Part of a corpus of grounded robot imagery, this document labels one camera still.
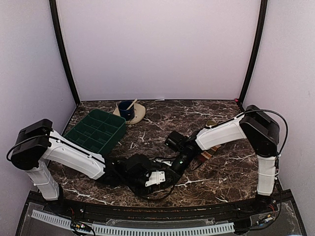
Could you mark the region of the striped brown red sock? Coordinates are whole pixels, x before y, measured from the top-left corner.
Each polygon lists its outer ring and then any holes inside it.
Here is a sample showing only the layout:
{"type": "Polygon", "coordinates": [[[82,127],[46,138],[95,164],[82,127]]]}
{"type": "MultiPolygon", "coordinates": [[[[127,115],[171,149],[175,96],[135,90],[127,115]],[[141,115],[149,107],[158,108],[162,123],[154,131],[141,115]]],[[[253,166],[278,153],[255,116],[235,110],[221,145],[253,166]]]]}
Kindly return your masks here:
{"type": "Polygon", "coordinates": [[[200,154],[198,154],[196,156],[196,160],[198,160],[200,163],[204,163],[207,160],[209,160],[216,152],[217,150],[221,147],[221,145],[217,145],[214,147],[211,147],[208,150],[205,150],[203,152],[201,152],[200,154]]]}

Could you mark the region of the green plastic divided tray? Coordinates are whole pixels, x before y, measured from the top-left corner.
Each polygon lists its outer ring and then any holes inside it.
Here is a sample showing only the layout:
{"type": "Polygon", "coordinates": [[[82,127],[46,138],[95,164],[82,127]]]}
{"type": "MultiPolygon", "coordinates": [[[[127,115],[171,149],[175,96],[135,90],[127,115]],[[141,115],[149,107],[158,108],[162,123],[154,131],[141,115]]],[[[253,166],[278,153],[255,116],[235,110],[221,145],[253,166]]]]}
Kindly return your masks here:
{"type": "Polygon", "coordinates": [[[126,120],[94,109],[71,128],[64,137],[94,153],[109,154],[126,133],[126,120]]]}

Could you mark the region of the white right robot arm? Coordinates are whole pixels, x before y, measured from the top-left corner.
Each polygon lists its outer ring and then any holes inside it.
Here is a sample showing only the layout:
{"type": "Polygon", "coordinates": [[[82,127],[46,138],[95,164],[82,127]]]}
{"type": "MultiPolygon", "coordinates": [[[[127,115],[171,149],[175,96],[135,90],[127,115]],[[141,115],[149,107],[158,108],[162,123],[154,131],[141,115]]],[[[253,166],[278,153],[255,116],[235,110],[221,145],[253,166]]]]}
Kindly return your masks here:
{"type": "Polygon", "coordinates": [[[257,194],[259,196],[252,201],[251,209],[255,213],[262,213],[270,205],[269,196],[274,191],[279,157],[283,150],[283,147],[279,146],[280,126],[269,116],[269,113],[282,117],[277,112],[250,105],[237,116],[219,124],[206,125],[189,137],[172,131],[165,144],[178,152],[178,155],[165,170],[169,176],[165,180],[164,187],[175,185],[191,161],[202,152],[217,145],[246,139],[258,158],[257,194]]]}

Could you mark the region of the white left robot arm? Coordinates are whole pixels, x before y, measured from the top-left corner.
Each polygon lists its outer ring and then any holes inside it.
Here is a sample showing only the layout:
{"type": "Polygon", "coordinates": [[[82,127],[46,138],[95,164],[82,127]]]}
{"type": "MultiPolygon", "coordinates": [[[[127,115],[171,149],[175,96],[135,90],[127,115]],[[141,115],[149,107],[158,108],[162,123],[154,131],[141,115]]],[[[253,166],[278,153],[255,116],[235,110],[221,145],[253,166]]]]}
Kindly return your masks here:
{"type": "Polygon", "coordinates": [[[63,190],[53,179],[45,160],[58,162],[106,186],[128,186],[138,194],[147,194],[153,186],[166,182],[166,171],[155,170],[146,157],[135,157],[140,161],[135,167],[131,166],[132,158],[121,161],[105,158],[62,137],[48,119],[20,130],[6,159],[27,173],[58,214],[69,211],[69,202],[61,197],[63,190]]]}

